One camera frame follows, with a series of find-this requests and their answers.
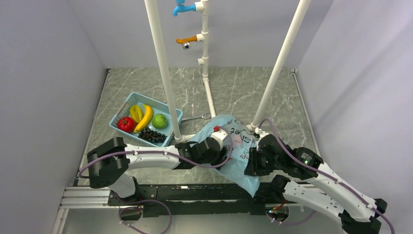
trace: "blue plastic bag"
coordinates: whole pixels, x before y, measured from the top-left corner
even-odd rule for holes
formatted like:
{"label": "blue plastic bag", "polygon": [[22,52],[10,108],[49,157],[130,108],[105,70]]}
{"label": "blue plastic bag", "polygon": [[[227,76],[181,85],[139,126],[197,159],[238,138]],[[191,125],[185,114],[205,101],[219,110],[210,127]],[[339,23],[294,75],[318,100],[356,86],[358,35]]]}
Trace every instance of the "blue plastic bag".
{"label": "blue plastic bag", "polygon": [[229,115],[217,115],[207,123],[201,131],[199,131],[191,141],[201,142],[207,137],[210,137],[214,132],[215,126],[221,126],[230,132],[231,138],[227,137],[224,141],[224,146],[229,149],[229,141],[232,140],[233,150],[231,154],[232,160],[228,161],[218,171],[237,183],[241,188],[245,189],[253,197],[260,186],[258,177],[244,175],[244,170],[248,164],[249,148],[256,147],[255,137],[250,134],[250,131],[244,123],[236,120]]}

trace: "grapes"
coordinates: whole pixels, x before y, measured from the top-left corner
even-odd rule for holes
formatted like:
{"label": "grapes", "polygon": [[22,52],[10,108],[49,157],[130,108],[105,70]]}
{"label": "grapes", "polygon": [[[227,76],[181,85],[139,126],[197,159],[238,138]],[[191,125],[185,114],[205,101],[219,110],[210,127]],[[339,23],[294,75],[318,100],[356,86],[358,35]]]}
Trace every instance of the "grapes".
{"label": "grapes", "polygon": [[139,138],[154,144],[164,143],[167,137],[165,134],[154,131],[150,127],[146,127],[139,133]]}

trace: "yellow banana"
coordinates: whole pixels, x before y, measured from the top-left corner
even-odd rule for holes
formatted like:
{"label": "yellow banana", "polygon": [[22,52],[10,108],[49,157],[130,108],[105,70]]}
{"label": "yellow banana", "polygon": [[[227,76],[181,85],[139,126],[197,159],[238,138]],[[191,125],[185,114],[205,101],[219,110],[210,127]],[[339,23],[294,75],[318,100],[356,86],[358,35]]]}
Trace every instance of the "yellow banana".
{"label": "yellow banana", "polygon": [[129,109],[129,114],[136,123],[139,123],[142,120],[143,112],[138,105],[131,106],[131,108]]}
{"label": "yellow banana", "polygon": [[135,127],[135,130],[133,131],[134,133],[140,132],[152,120],[152,117],[153,117],[152,107],[145,105],[145,104],[143,104],[143,107],[145,108],[145,115],[143,116],[142,120],[138,123],[138,125]]}

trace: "gray wall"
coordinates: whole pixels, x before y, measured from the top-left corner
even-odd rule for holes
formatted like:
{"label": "gray wall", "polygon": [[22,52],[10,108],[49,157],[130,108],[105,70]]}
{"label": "gray wall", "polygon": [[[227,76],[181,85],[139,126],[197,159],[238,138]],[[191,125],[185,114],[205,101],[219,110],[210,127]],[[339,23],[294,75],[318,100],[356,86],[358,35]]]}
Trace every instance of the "gray wall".
{"label": "gray wall", "polygon": [[[158,66],[143,0],[69,0],[108,68]],[[299,0],[211,0],[211,66],[274,66]],[[298,67],[333,0],[311,2],[285,66]],[[201,32],[201,14],[172,16],[175,0],[158,0],[169,66],[197,66],[202,45],[184,51],[176,38]]]}
{"label": "gray wall", "polygon": [[412,61],[411,0],[336,0],[299,66],[321,155],[389,203],[399,234],[413,230]]}
{"label": "gray wall", "polygon": [[0,1],[0,227],[50,233],[105,69],[67,0]]}

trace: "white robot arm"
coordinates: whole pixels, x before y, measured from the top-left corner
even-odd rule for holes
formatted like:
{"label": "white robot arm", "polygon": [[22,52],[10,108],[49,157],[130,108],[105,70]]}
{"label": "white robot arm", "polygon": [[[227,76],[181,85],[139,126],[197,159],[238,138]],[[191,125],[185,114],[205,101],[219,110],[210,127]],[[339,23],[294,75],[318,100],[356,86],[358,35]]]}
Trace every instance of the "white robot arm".
{"label": "white robot arm", "polygon": [[[200,143],[187,142],[165,148],[124,144],[121,137],[116,137],[88,153],[90,186],[109,187],[119,199],[138,201],[141,195],[139,185],[136,178],[124,173],[126,170],[148,167],[175,170],[194,166],[220,169],[229,160],[225,157],[227,148],[223,143],[227,134],[219,130]],[[307,148],[292,150],[275,136],[260,130],[255,136],[259,138],[258,147],[250,149],[245,175],[264,176],[273,170],[282,170],[323,191],[307,189],[289,178],[276,175],[269,185],[267,197],[296,202],[325,214],[340,223],[348,234],[379,232],[381,223],[375,210],[385,212],[387,203],[384,200],[372,199],[348,185],[320,156]],[[315,168],[315,171],[302,164]]]}

